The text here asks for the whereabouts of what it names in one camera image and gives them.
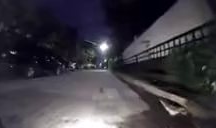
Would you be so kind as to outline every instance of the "parked car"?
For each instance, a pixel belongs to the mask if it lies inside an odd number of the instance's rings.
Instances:
[[[82,69],[96,69],[96,65],[92,63],[83,64]]]
[[[66,61],[52,50],[38,46],[19,47],[7,52],[8,63],[17,65],[18,72],[26,77],[42,74],[60,75],[66,69]]]

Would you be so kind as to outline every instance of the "street light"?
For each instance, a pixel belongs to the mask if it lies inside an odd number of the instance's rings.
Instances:
[[[109,49],[109,45],[106,42],[103,42],[99,45],[100,50],[102,53],[105,53]]]

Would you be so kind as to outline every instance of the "foliage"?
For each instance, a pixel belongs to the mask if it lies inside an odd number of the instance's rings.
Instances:
[[[93,63],[95,61],[96,53],[91,48],[82,50],[83,63]]]
[[[33,3],[31,0],[0,0],[0,24],[4,27],[0,31],[0,53],[19,44],[34,43],[66,58],[74,58],[77,30],[58,24],[46,7],[36,8]]]
[[[179,82],[205,93],[216,91],[216,52],[210,41],[176,49],[170,56]]]

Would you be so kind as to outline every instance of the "curb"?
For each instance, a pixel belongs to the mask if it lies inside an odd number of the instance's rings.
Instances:
[[[216,119],[216,114],[203,108],[192,100],[163,91],[146,81],[134,79],[122,73],[115,72],[115,75],[131,85],[143,88],[144,91],[152,95],[178,103],[179,105],[183,106],[193,117],[201,119]]]

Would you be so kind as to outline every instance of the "street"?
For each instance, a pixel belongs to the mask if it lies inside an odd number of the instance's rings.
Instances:
[[[143,95],[106,70],[4,81],[0,119],[4,128],[193,128]]]

